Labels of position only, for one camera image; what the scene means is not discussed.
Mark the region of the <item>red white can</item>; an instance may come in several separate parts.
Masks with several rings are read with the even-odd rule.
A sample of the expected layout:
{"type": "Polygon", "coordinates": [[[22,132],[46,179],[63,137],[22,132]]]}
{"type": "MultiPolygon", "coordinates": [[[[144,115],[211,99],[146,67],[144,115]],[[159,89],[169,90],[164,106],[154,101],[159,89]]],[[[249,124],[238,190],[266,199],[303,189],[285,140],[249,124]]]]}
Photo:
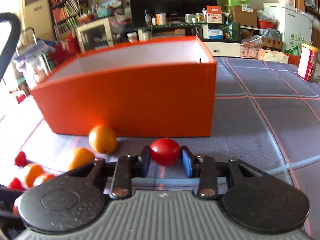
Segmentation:
{"type": "Polygon", "coordinates": [[[318,56],[318,48],[307,43],[302,43],[297,75],[305,81],[311,82],[316,71],[318,56]]]}

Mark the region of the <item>orange fruit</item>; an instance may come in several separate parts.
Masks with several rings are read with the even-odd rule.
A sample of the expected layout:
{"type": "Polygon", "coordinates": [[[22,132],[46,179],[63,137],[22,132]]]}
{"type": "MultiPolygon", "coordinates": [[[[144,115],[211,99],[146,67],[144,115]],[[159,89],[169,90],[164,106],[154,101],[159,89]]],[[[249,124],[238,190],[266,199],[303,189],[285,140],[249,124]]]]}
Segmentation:
{"type": "Polygon", "coordinates": [[[33,187],[39,186],[42,183],[44,183],[44,182],[46,182],[48,180],[51,180],[51,179],[53,179],[55,177],[56,177],[56,175],[54,175],[54,174],[48,174],[48,173],[41,174],[40,176],[38,176],[34,180],[33,187]]]}
{"type": "Polygon", "coordinates": [[[102,154],[111,154],[118,146],[115,131],[105,125],[93,127],[89,133],[88,140],[91,148],[102,154]]]}
{"type": "Polygon", "coordinates": [[[66,168],[68,171],[89,163],[95,159],[95,155],[92,151],[84,147],[76,147],[67,154],[66,168]]]}
{"type": "Polygon", "coordinates": [[[37,177],[44,174],[45,171],[41,165],[30,163],[23,168],[24,183],[28,188],[33,187],[37,177]]]}

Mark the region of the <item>red tomato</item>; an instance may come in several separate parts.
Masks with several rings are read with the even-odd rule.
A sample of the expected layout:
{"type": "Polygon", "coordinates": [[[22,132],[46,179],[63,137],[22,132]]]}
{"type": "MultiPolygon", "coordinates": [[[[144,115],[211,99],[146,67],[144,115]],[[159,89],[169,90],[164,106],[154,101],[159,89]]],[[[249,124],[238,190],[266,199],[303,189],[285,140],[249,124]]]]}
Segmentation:
{"type": "Polygon", "coordinates": [[[169,138],[154,141],[151,146],[150,155],[152,160],[160,166],[172,166],[181,156],[180,145],[169,138]]]}
{"type": "Polygon", "coordinates": [[[8,188],[18,191],[23,191],[24,187],[22,186],[22,183],[20,180],[16,177],[12,179],[12,181],[9,183],[8,188]]]}
{"type": "Polygon", "coordinates": [[[14,159],[14,163],[18,167],[25,167],[26,165],[28,165],[26,155],[23,151],[20,151],[18,153],[18,155],[14,159]]]}

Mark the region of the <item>bookshelf with books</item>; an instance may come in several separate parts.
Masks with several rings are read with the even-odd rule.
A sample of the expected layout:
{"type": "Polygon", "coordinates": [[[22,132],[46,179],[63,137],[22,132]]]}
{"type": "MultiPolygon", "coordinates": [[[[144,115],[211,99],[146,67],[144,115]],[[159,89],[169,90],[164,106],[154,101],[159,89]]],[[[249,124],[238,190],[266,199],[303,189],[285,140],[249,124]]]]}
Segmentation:
{"type": "Polygon", "coordinates": [[[79,26],[79,0],[48,0],[56,40],[63,40],[79,26]]]}

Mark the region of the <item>plaid bed sheet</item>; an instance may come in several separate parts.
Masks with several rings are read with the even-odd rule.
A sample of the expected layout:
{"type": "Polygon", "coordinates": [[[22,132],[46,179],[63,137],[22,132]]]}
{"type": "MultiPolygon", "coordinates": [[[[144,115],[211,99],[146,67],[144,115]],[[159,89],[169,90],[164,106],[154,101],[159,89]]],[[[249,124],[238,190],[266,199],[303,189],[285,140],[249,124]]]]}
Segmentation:
{"type": "MultiPolygon", "coordinates": [[[[217,58],[217,94],[210,137],[173,138],[193,154],[217,161],[239,158],[301,189],[310,201],[304,230],[319,239],[319,82],[304,81],[297,67],[258,60],[217,58]]],[[[62,159],[76,147],[89,148],[87,137],[51,131],[33,99],[23,103],[32,114],[25,124],[22,151],[28,160],[61,172],[62,159]]],[[[181,163],[151,163],[147,178],[134,189],[196,189],[181,163]]]]}

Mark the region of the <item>white glass-door cabinet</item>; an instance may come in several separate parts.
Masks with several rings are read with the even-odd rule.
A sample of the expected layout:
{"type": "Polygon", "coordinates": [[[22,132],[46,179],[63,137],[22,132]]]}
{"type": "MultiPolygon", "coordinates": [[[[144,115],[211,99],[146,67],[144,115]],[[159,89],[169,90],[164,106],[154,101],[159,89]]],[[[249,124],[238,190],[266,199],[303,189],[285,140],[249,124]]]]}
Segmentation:
{"type": "Polygon", "coordinates": [[[111,22],[116,18],[109,16],[85,23],[76,28],[76,36],[82,53],[104,47],[114,46],[111,22]]]}

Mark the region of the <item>white freezer chest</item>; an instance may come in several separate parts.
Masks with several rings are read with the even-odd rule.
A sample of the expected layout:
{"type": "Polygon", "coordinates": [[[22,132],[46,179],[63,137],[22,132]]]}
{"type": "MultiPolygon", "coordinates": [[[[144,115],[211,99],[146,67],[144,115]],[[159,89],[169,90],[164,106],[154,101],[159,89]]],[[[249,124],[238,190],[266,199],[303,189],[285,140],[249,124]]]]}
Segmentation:
{"type": "Polygon", "coordinates": [[[263,11],[276,20],[275,27],[283,35],[282,51],[311,44],[312,15],[281,3],[264,3],[263,11]]]}

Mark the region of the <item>orange storage box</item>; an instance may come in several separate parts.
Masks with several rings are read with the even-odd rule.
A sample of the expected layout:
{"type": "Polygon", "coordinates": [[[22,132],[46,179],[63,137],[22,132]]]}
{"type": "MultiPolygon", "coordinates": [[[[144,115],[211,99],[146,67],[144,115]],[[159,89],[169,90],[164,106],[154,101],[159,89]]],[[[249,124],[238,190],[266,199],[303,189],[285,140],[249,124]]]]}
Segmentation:
{"type": "Polygon", "coordinates": [[[207,137],[217,61],[195,36],[126,42],[78,54],[31,93],[51,130],[119,137],[207,137]]]}

